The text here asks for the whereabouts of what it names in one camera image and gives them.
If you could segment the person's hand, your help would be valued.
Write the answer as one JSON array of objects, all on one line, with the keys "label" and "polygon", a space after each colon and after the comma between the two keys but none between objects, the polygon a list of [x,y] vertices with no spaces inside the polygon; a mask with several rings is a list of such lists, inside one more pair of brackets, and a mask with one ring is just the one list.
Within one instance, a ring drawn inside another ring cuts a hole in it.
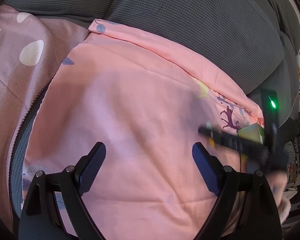
[{"label": "person's hand", "polygon": [[[287,219],[290,209],[291,203],[284,196],[284,190],[287,186],[287,174],[283,171],[276,171],[266,175],[267,182],[272,191],[277,210],[279,213],[280,224],[282,225],[284,221]],[[232,233],[236,227],[237,220],[239,218],[239,214],[243,205],[243,194],[238,193],[236,196],[235,204],[232,209],[230,218],[225,226],[224,232],[222,236],[228,235]]]}]

